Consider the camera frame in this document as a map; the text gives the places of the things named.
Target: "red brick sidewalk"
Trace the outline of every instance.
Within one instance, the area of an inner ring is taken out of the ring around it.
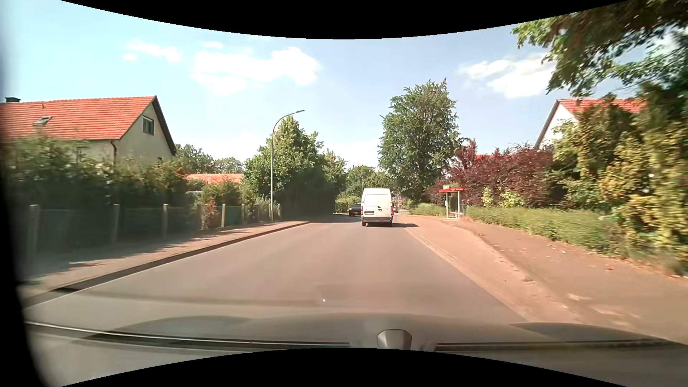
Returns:
[[[457,227],[457,238],[459,231],[464,232],[461,238],[470,231],[548,289],[583,323],[688,342],[688,281],[683,278],[667,277],[517,229],[426,216],[407,219],[420,227]]]
[[[25,284],[18,289],[19,295],[23,299],[27,299],[82,281],[112,275],[119,271],[153,264],[165,259],[174,259],[179,255],[207,251],[218,245],[222,246],[307,223],[308,221],[300,220],[257,224],[249,227],[218,230],[193,238],[179,238],[147,244],[119,244],[105,249],[78,251],[71,253],[67,259],[52,257],[53,261],[64,261],[61,265],[64,268],[59,270],[57,267],[46,268],[45,264],[42,265],[44,267],[40,268],[41,271],[48,273],[36,275],[25,281]]]

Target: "white van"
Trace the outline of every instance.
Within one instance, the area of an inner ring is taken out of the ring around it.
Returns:
[[[389,188],[366,188],[361,197],[361,226],[368,223],[392,223],[391,191]]]

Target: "street lamp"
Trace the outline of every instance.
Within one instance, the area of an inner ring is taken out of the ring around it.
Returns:
[[[272,136],[270,137],[270,223],[275,221],[274,214],[272,212],[272,201],[273,201],[273,196],[275,193],[275,189],[272,185],[272,170],[275,168],[275,157],[274,157],[274,152],[273,149],[275,148],[275,128],[277,127],[277,124],[279,124],[285,117],[289,117],[293,114],[296,113],[301,113],[304,112],[304,110],[297,110],[293,113],[289,113],[285,116],[282,116],[277,122],[275,123],[275,126],[272,127]]]

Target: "metal fence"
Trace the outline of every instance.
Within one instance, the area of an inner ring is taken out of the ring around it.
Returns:
[[[267,206],[202,206],[90,209],[42,209],[31,205],[12,212],[12,236],[19,256],[96,247],[119,240],[154,240],[205,229],[269,221]],[[209,220],[204,224],[204,216]],[[279,206],[275,220],[279,219]]]

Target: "road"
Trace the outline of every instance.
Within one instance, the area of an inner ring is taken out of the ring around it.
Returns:
[[[172,317],[376,311],[523,319],[407,233],[332,216],[129,275],[25,310],[28,320],[121,329]]]

